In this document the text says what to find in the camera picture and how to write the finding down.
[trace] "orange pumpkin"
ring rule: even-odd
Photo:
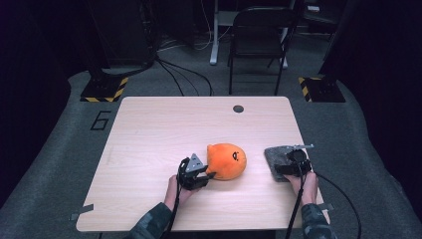
[[[242,174],[246,168],[245,151],[231,143],[218,143],[207,146],[207,174],[215,173],[218,180],[230,180]]]

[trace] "camouflage sleeve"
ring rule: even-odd
[[[305,239],[337,238],[316,204],[310,203],[302,207],[302,219]]]
[[[164,232],[171,217],[171,210],[160,202],[145,215],[130,230],[125,239],[158,239]]]

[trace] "gray carpet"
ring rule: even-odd
[[[228,43],[221,43],[217,66],[209,65],[211,46],[204,50],[177,47],[158,53],[163,60],[206,76],[215,96],[228,95]],[[352,93],[341,83],[344,104],[307,103],[298,77],[317,77],[327,40],[318,36],[296,35],[288,52],[289,67],[284,70],[279,90],[293,106],[315,171],[335,182],[347,193],[361,218],[362,238],[420,238],[417,219],[400,184],[384,169],[366,132],[365,120]],[[235,65],[234,96],[271,96],[277,65],[266,69],[267,61]],[[113,69],[124,72],[126,69]],[[262,76],[262,71],[269,76]],[[184,73],[202,97],[208,85]],[[175,73],[185,96],[196,96],[194,88]],[[77,231],[71,213],[84,203],[102,155],[120,101],[82,103],[80,93],[90,76],[80,73],[69,81],[72,94],[54,131],[42,151],[0,211],[0,238],[98,238],[96,233]],[[129,78],[123,91],[128,96],[180,96],[174,81],[159,66]],[[111,111],[105,130],[90,130],[99,111]],[[344,197],[320,179],[325,202],[335,207],[329,213],[339,238],[356,238],[355,216]],[[284,238],[285,231],[277,237]],[[121,238],[125,233],[105,233],[103,238]],[[295,230],[292,238],[302,238]]]

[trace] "chair leg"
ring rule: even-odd
[[[227,66],[230,67],[230,60],[232,58],[232,53],[229,53],[229,59],[227,60]]]
[[[334,38],[335,38],[335,32],[334,32],[334,33],[331,33],[331,35],[329,36],[329,43],[328,43],[328,47],[326,48],[325,55],[323,56],[323,60],[324,60],[324,61],[326,60],[326,56],[327,56],[327,55],[329,54],[329,52],[331,51],[332,41],[334,40]]]
[[[232,85],[233,85],[233,56],[229,58],[230,63],[230,83],[229,83],[229,95],[232,95]]]
[[[286,56],[283,56],[280,62],[279,75],[277,77],[277,84],[276,84],[276,90],[274,91],[274,96],[276,96],[279,93],[280,79],[282,78],[282,70],[283,70],[283,64],[285,63],[285,58]]]

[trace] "wire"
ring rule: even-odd
[[[171,70],[173,70],[173,71],[175,71],[176,73],[178,73],[180,76],[182,76],[189,84],[190,84],[190,86],[192,86],[192,88],[195,90],[195,92],[196,92],[196,96],[198,96],[199,97],[199,92],[198,92],[198,89],[196,89],[195,88],[195,86],[192,84],[192,82],[191,81],[189,81],[189,79],[187,79],[186,78],[186,76],[185,75],[183,75],[181,72],[179,72],[179,71],[177,71],[176,69],[174,69],[174,67],[172,67],[171,65],[168,65],[168,64],[166,64],[166,63],[163,63],[164,65],[166,65],[166,67],[168,67],[168,68],[170,68]]]
[[[180,168],[182,167],[182,164],[185,163],[183,160],[180,162],[179,167],[177,168],[177,175],[176,175],[176,181],[177,181],[177,191],[176,191],[176,199],[174,201],[174,207],[173,207],[173,213],[170,217],[170,222],[168,224],[167,230],[161,235],[160,239],[164,239],[168,236],[168,234],[171,232],[171,228],[173,227],[174,219],[176,218],[177,208],[179,207],[179,196],[180,192],[182,191],[182,187],[179,183],[179,175],[180,175]]]
[[[200,78],[202,78],[206,83],[207,83],[207,85],[208,85],[208,87],[209,87],[209,96],[211,97],[211,96],[213,96],[214,95],[214,90],[213,90],[213,88],[212,88],[212,86],[211,86],[211,83],[210,83],[210,81],[208,80],[208,78],[206,78],[205,76],[203,76],[203,75],[201,75],[201,74],[199,74],[199,73],[197,73],[197,72],[194,72],[194,71],[192,71],[192,70],[189,70],[189,69],[186,69],[186,68],[183,68],[183,67],[180,67],[180,66],[177,66],[177,65],[174,65],[174,64],[172,64],[172,63],[169,63],[169,62],[167,62],[167,61],[165,61],[165,60],[162,60],[162,59],[159,59],[158,57],[156,58],[156,61],[158,62],[158,63],[160,63],[160,64],[166,64],[166,65],[169,65],[169,66],[172,66],[172,67],[175,67],[175,68],[179,68],[179,69],[182,69],[182,70],[184,70],[184,71],[186,71],[186,72],[190,72],[190,73],[192,73],[192,74],[195,74],[196,76],[198,76],[198,77],[200,77]]]
[[[301,175],[301,189],[299,189],[298,197],[296,198],[295,207],[293,209],[291,220],[289,222],[289,227],[288,227],[288,230],[286,232],[286,237],[285,237],[286,239],[289,239],[290,235],[292,233],[293,223],[295,222],[296,214],[298,213],[299,205],[301,204],[302,194],[304,193],[304,185],[305,185],[305,181],[307,180],[306,177],[304,179],[304,175],[302,173],[301,166],[298,163],[297,163],[297,165],[298,165],[299,173]]]
[[[239,1],[236,1],[236,6],[235,6],[235,12],[238,12],[239,11]],[[231,29],[232,27],[228,27],[227,29],[226,29],[226,31],[218,38],[218,41],[220,41],[220,39],[222,39],[225,35],[226,35],[226,33],[227,32],[229,32],[229,30]]]
[[[172,44],[172,43],[175,43],[175,42],[177,42],[177,40],[176,40],[176,39],[171,39],[171,40],[168,40],[168,41],[166,41],[166,42],[162,42],[162,43],[161,43],[161,46],[159,47],[159,49],[160,49],[160,50],[158,50],[158,52],[159,52],[159,51],[162,51],[161,49],[166,48],[167,46],[170,46],[170,47],[171,47],[171,44]]]
[[[168,69],[164,66],[164,64],[162,64],[162,62],[161,62],[161,61],[159,61],[159,60],[157,59],[157,61],[156,61],[156,62],[157,62],[157,63],[159,63],[159,65],[161,65],[161,67],[162,67],[165,71],[167,71],[167,72],[168,72],[168,74],[170,74],[170,75],[171,75],[171,77],[173,78],[173,81],[176,83],[177,88],[179,89],[180,94],[182,95],[182,97],[184,97],[183,91],[182,91],[182,89],[180,88],[180,85],[179,85],[179,83],[177,82],[177,80],[176,80],[176,78],[174,77],[174,75],[173,75],[170,71],[168,71]]]
[[[195,48],[195,50],[198,50],[198,51],[204,50],[205,48],[207,48],[210,45],[210,43],[212,43],[211,27],[210,27],[210,23],[208,22],[207,15],[205,14],[205,8],[204,8],[204,1],[203,0],[201,0],[201,7],[202,7],[202,12],[204,13],[205,21],[207,22],[209,39],[208,39],[208,43],[206,43],[204,47]]]
[[[321,177],[322,179],[324,179],[325,181],[329,182],[332,186],[334,186],[344,197],[345,199],[348,201],[348,203],[351,206],[351,209],[353,209],[354,215],[356,216],[356,220],[357,220],[357,238],[359,239],[362,233],[362,225],[360,222],[360,216],[357,213],[356,208],[354,207],[353,203],[351,202],[350,198],[345,194],[345,192],[343,190],[341,190],[341,188],[339,186],[337,186],[335,183],[333,183],[332,181],[330,181],[328,178],[324,177],[323,175],[321,175],[318,172],[315,172],[316,176]]]
[[[150,43],[150,48],[151,48],[150,49],[150,56],[148,56],[148,59],[145,61],[144,64],[142,64],[140,69],[137,69],[137,70],[134,70],[134,71],[129,71],[129,72],[124,72],[124,73],[120,73],[120,74],[107,74],[107,75],[126,78],[126,77],[130,77],[130,76],[139,74],[139,73],[149,69],[152,66],[153,59],[155,58],[155,55],[156,55],[156,52],[157,52],[157,47],[159,45],[159,40],[158,40],[158,36],[157,36],[158,32],[155,31],[156,20],[155,20],[155,17],[153,16],[153,11],[152,11],[151,5],[152,5],[152,3],[150,1],[148,1],[147,3],[141,2],[140,8],[139,8],[139,10],[144,10],[144,14],[149,14],[148,17],[150,17],[151,27],[150,27],[149,30],[144,29],[144,31],[145,31],[145,41]],[[93,13],[94,11],[92,9],[92,6],[90,5],[89,2],[86,2],[85,6],[90,10],[91,17],[94,21],[94,24],[97,28],[97,31],[98,31],[101,39],[108,46],[108,49],[111,51],[111,53],[120,61],[121,65],[125,67],[126,64],[122,61],[122,59],[114,51],[114,48],[111,46],[111,44],[107,40],[106,36],[104,35],[103,31],[101,30],[99,23],[98,23],[96,17],[94,16],[94,13]]]

